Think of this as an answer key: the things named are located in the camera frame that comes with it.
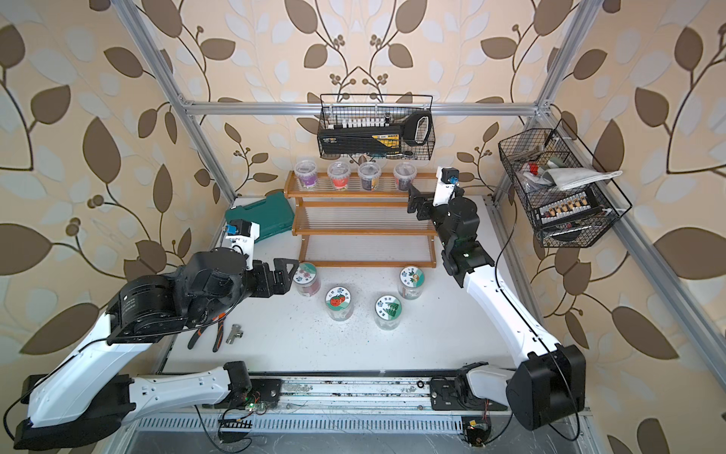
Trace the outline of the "flower lid seed jar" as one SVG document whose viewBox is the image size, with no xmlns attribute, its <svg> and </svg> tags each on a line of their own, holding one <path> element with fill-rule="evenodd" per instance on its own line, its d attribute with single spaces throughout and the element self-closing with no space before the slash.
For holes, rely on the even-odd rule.
<svg viewBox="0 0 726 454">
<path fill-rule="evenodd" d="M 293 276 L 293 283 L 301 295 L 315 295 L 321 288 L 317 267 L 309 262 L 300 263 Z"/>
</svg>

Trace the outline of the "small clear seed cup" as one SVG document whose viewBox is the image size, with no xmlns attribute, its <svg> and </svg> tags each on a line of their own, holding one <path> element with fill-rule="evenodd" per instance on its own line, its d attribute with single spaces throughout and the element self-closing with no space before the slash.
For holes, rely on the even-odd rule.
<svg viewBox="0 0 726 454">
<path fill-rule="evenodd" d="M 357 174 L 360 179 L 361 188 L 364 191 L 374 191 L 378 186 L 382 169 L 375 162 L 366 162 L 358 167 Z"/>
</svg>

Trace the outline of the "red label seed cup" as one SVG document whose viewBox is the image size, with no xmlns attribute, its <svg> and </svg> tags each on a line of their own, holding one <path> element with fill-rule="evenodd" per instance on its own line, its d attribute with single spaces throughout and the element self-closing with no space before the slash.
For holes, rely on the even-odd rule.
<svg viewBox="0 0 726 454">
<path fill-rule="evenodd" d="M 328 166 L 327 175 L 334 189 L 346 190 L 350 181 L 351 168 L 346 162 L 336 161 Z"/>
</svg>

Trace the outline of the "purple label seed cup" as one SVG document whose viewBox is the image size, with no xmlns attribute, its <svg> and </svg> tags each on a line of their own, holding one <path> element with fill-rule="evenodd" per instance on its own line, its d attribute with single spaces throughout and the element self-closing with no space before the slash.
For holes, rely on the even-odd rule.
<svg viewBox="0 0 726 454">
<path fill-rule="evenodd" d="M 294 168 L 294 174 L 302 188 L 310 189 L 317 185 L 318 169 L 315 161 L 298 162 Z"/>
</svg>

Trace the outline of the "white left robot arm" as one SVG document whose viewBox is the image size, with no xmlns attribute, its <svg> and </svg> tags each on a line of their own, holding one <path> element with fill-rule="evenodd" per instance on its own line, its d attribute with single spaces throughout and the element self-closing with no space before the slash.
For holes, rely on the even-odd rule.
<svg viewBox="0 0 726 454">
<path fill-rule="evenodd" d="M 83 448 L 155 412 L 241 404 L 253 389 L 243 361 L 179 376 L 132 378 L 123 369 L 166 336 L 216 325 L 247 298 L 288 293 L 298 267 L 294 259 L 268 264 L 217 248 L 170 274 L 127 283 L 60 366 L 26 379 L 19 399 L 26 418 L 7 431 L 14 448 Z"/>
</svg>

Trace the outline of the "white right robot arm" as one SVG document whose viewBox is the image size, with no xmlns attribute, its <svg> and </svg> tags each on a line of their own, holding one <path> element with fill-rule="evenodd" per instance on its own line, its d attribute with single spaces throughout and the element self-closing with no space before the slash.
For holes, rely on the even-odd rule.
<svg viewBox="0 0 726 454">
<path fill-rule="evenodd" d="M 468 370 L 470 395 L 507 406 L 529 431 L 578 416 L 585 407 L 584 354 L 562 345 L 500 280 L 495 260 L 476 238 L 476 204 L 462 189 L 440 183 L 433 193 L 410 187 L 408 213 L 432 222 L 446 272 L 483 308 L 512 357 L 512 369 L 482 364 Z"/>
</svg>

